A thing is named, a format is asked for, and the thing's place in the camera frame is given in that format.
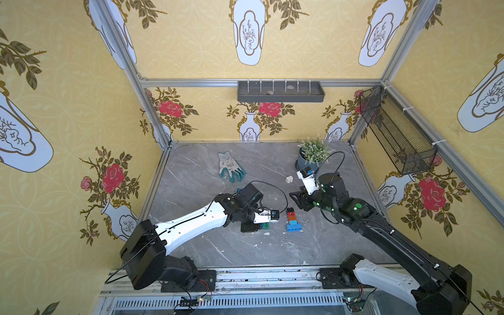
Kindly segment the light blue 2x4 brick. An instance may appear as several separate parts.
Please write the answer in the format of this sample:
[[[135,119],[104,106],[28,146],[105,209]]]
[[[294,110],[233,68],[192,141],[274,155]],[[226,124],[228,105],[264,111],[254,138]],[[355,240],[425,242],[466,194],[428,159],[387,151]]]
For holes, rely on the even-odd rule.
[[[287,232],[299,232],[302,231],[302,225],[299,223],[296,224],[288,224]]]

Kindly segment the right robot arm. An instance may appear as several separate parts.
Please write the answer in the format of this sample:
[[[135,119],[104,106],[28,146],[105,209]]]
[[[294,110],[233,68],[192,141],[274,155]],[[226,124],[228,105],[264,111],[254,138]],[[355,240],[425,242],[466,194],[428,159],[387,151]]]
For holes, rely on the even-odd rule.
[[[401,274],[351,254],[339,267],[341,282],[372,286],[415,307],[420,314],[463,314],[471,302],[472,274],[427,253],[387,222],[373,206],[349,195],[338,173],[317,177],[309,167],[298,171],[303,181],[290,197],[299,209],[314,207],[361,234],[392,257]]]

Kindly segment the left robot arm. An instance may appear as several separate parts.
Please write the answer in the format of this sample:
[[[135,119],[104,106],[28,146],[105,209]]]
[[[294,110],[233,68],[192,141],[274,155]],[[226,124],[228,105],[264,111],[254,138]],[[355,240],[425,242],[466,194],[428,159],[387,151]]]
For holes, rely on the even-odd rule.
[[[134,290],[154,282],[171,282],[182,290],[196,287],[199,271],[190,257],[173,257],[182,244],[215,228],[238,222],[246,231],[278,220],[279,212],[262,205],[263,194],[253,185],[234,194],[219,194],[201,209],[165,223],[147,219],[137,224],[120,251]]]

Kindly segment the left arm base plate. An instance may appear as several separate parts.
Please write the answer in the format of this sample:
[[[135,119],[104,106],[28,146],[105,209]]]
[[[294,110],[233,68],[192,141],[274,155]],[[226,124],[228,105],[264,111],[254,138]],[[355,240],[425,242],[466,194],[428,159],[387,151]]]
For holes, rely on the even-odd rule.
[[[187,291],[189,293],[212,293],[215,291],[216,280],[216,270],[198,270],[198,274],[191,276],[186,283],[183,283],[182,287],[178,286],[175,282],[161,281],[161,292],[183,293]]]

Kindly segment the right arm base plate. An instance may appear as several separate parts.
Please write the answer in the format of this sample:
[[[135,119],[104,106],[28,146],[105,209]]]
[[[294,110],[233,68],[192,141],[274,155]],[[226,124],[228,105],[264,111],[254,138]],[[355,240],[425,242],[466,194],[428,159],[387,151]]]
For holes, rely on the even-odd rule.
[[[325,290],[355,287],[353,275],[346,269],[320,269],[316,275],[316,279],[322,284],[322,288]]]

